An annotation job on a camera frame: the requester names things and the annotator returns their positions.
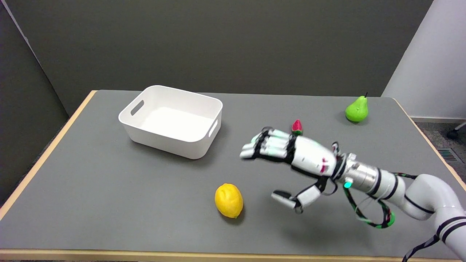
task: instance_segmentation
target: lemon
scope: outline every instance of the lemon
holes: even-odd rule
[[[237,218],[243,210],[243,197],[232,184],[223,184],[215,191],[215,205],[222,215]]]

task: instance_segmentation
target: gray tabletop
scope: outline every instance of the gray tabletop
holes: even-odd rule
[[[288,131],[297,118],[305,136],[328,147],[338,140],[362,162],[440,177],[465,204],[465,191],[390,98],[370,97],[368,118],[352,124],[344,109],[353,97],[207,94],[224,104],[222,126],[207,154],[190,160],[130,140],[117,116],[138,93],[93,96],[0,221],[0,248],[403,256],[434,234],[432,219],[415,221],[394,205],[395,224],[372,228],[356,219],[341,189],[302,215],[273,201],[274,189],[296,193],[314,181],[239,153],[263,126]],[[236,220],[215,207],[223,183],[243,195]],[[382,217],[376,204],[364,212]],[[416,255],[456,258],[442,243]]]

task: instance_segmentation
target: strawberry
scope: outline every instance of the strawberry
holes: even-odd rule
[[[301,121],[299,121],[299,119],[297,119],[293,125],[291,126],[291,132],[295,135],[302,135],[302,125],[301,125]]]

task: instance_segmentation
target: wooden table edge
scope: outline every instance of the wooden table edge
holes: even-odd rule
[[[39,160],[34,164],[32,169],[27,173],[12,195],[7,199],[5,204],[0,208],[0,220],[5,216],[19,195],[26,188],[28,183],[35,176],[42,164],[47,160],[49,155],[55,149],[57,144],[63,138],[65,133],[77,119],[82,110],[96,93],[91,91],[78,109],[73,113],[62,130],[55,139],[50,143]],[[430,140],[419,129],[414,121],[408,116],[403,107],[393,98],[398,106],[403,110],[412,124],[417,128],[419,133],[424,137],[437,156],[442,160],[445,166],[450,170],[459,184],[466,190],[466,185],[461,180],[456,171],[445,162],[439,152],[432,145]],[[112,250],[64,250],[64,249],[0,249],[0,260],[73,260],[73,261],[160,261],[160,262],[237,262],[237,261],[269,261],[276,262],[304,262],[304,261],[323,261],[323,262],[399,262],[399,257],[372,257],[372,256],[335,256],[335,255],[261,255],[261,254],[223,254],[223,253],[183,253],[183,252],[149,252],[149,251],[112,251]],[[453,262],[459,260],[430,259],[430,258],[411,258],[412,262]]]
[[[158,261],[158,262],[400,262],[401,257],[334,255],[263,255],[112,250],[0,249],[2,260]],[[410,262],[459,260],[411,258]]]

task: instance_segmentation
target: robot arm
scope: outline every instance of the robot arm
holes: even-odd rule
[[[271,127],[262,129],[251,143],[244,145],[242,159],[262,158],[285,162],[300,173],[317,178],[317,182],[297,195],[275,190],[272,198],[297,213],[314,202],[324,191],[327,181],[340,182],[378,200],[386,200],[416,220],[427,220],[436,213],[435,236],[406,254],[441,240],[461,260],[466,261],[466,215],[458,197],[443,180],[422,174],[406,189],[401,173],[391,173],[356,161],[354,154],[342,154],[338,143],[332,151],[309,138],[289,135]]]

